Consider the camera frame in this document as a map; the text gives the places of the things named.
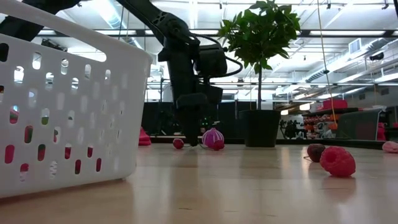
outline wooden floor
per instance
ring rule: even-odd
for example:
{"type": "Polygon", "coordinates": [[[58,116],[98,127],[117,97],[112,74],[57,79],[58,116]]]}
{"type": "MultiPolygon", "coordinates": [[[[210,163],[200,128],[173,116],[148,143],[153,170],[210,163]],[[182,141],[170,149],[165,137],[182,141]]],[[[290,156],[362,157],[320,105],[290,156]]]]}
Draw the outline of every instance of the wooden floor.
{"type": "Polygon", "coordinates": [[[0,200],[0,223],[396,224],[398,155],[349,151],[357,172],[337,179],[303,159],[302,146],[156,144],[139,149],[126,181],[0,200]]]}

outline basket handle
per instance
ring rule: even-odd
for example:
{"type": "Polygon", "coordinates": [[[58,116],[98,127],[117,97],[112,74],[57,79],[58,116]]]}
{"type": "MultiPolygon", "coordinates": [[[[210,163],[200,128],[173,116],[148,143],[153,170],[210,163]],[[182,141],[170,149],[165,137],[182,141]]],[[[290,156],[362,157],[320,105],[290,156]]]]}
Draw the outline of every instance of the basket handle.
{"type": "Polygon", "coordinates": [[[16,0],[0,0],[0,13],[49,27],[85,42],[105,54],[115,50],[126,50],[126,44],[123,42],[16,0]]]}

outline green plant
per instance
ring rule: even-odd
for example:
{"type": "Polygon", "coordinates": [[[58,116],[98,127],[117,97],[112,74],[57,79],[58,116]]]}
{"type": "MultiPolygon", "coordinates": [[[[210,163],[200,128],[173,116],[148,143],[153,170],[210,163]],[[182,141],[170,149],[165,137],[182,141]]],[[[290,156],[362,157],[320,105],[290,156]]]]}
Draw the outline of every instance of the green plant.
{"type": "Polygon", "coordinates": [[[289,42],[297,38],[299,20],[297,14],[292,13],[291,5],[278,6],[274,0],[267,0],[257,1],[231,21],[221,23],[218,35],[224,37],[223,45],[228,41],[228,51],[235,52],[245,68],[254,66],[254,72],[259,75],[259,102],[262,69],[272,70],[268,60],[275,55],[289,59],[284,48],[289,48],[289,42]],[[257,14],[251,11],[255,9],[259,10],[257,14]]]}

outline ball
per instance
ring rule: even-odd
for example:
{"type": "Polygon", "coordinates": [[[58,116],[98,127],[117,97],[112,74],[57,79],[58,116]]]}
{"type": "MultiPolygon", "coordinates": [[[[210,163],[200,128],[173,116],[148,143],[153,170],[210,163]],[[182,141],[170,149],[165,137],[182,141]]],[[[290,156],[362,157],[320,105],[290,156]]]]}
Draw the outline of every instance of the ball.
{"type": "Polygon", "coordinates": [[[184,141],[182,139],[174,139],[173,146],[176,149],[182,149],[184,147],[184,141]]]}
{"type": "Polygon", "coordinates": [[[354,157],[343,147],[330,146],[322,153],[321,166],[336,177],[349,177],[355,173],[354,157]]]}
{"type": "Polygon", "coordinates": [[[307,154],[313,162],[319,162],[325,146],[322,144],[311,144],[307,148],[307,154]]]}
{"type": "Polygon", "coordinates": [[[214,142],[213,149],[215,151],[219,151],[219,150],[224,149],[224,141],[223,140],[217,140],[216,142],[214,142]]]}

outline potted plant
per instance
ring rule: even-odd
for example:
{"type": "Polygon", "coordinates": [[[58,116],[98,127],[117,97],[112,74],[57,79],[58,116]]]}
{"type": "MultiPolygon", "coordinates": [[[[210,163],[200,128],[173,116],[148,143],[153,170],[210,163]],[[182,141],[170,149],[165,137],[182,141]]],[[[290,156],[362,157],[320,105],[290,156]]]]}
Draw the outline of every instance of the potted plant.
{"type": "Polygon", "coordinates": [[[274,147],[280,111],[261,110],[262,71],[272,70],[270,58],[280,55],[289,59],[285,48],[297,38],[300,18],[292,13],[292,6],[278,6],[274,0],[257,1],[232,20],[223,20],[218,32],[228,51],[249,65],[259,76],[257,110],[241,111],[239,118],[248,147],[274,147]]]}

